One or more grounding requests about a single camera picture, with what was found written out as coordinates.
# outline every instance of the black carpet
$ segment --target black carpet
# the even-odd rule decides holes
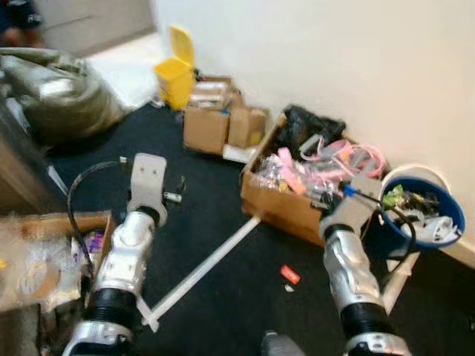
[[[247,220],[241,211],[242,165],[183,148],[181,124],[166,109],[145,106],[109,132],[62,149],[50,158],[69,185],[89,165],[145,152],[168,160],[166,187],[180,176],[187,190],[170,206],[148,264],[144,297],[156,303]],[[125,211],[129,181],[118,168],[99,173],[77,191],[79,211]],[[344,337],[328,288],[323,251],[260,224],[160,321],[137,340],[138,355],[259,355],[273,329],[289,335],[308,355],[341,355]],[[284,290],[283,264],[301,282]],[[416,355],[475,355],[475,274],[440,252],[419,259],[391,315]]]

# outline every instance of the red object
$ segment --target red object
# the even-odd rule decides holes
[[[293,284],[297,284],[301,279],[297,272],[291,269],[288,265],[283,265],[281,267],[281,274]]]

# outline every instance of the white plastic item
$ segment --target white plastic item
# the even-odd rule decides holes
[[[439,180],[439,185],[441,185],[446,191],[449,193],[451,192],[451,186],[447,181],[447,178],[445,178],[445,175],[439,171],[436,168],[429,167],[427,165],[420,165],[419,163],[410,163],[407,165],[400,165],[399,167],[394,168],[391,170],[383,179],[382,181],[382,187],[383,189],[381,190],[381,195],[383,194],[384,187],[391,181],[393,180],[394,177],[396,176],[404,176],[404,175],[411,175],[417,177],[417,174],[415,173],[410,173],[410,171],[415,171],[415,170],[421,170],[426,173],[432,174]]]
[[[386,309],[387,314],[389,315],[396,304],[396,301],[401,294],[406,279],[412,274],[412,268],[416,264],[417,259],[419,258],[420,253],[416,252],[415,254],[410,254],[407,260],[402,263],[401,268],[391,277],[387,285],[384,287],[382,299],[384,308]],[[389,270],[396,267],[396,261],[390,261],[393,265],[388,266]]]
[[[180,300],[201,278],[205,277],[211,269],[217,265],[240,241],[246,237],[259,223],[258,217],[251,218],[239,230],[237,230],[224,244],[218,247],[206,260],[193,270],[184,280],[173,288],[158,304],[150,310],[145,301],[139,299],[137,308],[143,316],[142,324],[150,325],[153,332],[158,330],[158,320],[175,303]]]
[[[446,244],[460,237],[457,225],[451,217],[434,217],[425,221],[426,226],[417,240],[433,244]]]
[[[248,148],[239,148],[228,144],[224,145],[223,158],[228,161],[234,161],[246,164],[254,156],[259,146],[252,146]]]

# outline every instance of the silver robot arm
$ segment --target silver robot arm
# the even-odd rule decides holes
[[[137,300],[142,293],[146,259],[155,228],[165,224],[163,200],[181,201],[164,193],[166,160],[137,154],[131,177],[128,214],[112,236],[112,247],[94,283],[91,304],[75,328],[63,356],[126,355],[133,340]]]
[[[372,197],[378,197],[381,190],[381,182],[366,177],[354,177],[351,185]],[[324,265],[347,338],[348,355],[410,355],[405,341],[388,321],[359,236],[375,209],[376,203],[362,197],[346,197],[321,221],[320,236],[327,243]]]

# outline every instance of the white pole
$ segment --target white pole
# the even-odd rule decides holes
[[[204,260],[194,271],[173,288],[158,304],[151,310],[148,317],[144,316],[143,325],[154,325],[178,300],[180,300],[201,278],[220,262],[240,241],[247,236],[259,223],[258,217],[251,218],[239,230],[236,231],[224,244],[217,248],[206,260]]]
[[[416,264],[419,255],[419,252],[410,254],[407,260],[402,264],[401,268],[396,271],[384,287],[382,299],[388,315],[392,312],[394,304],[396,304],[407,278],[411,275],[411,271]]]

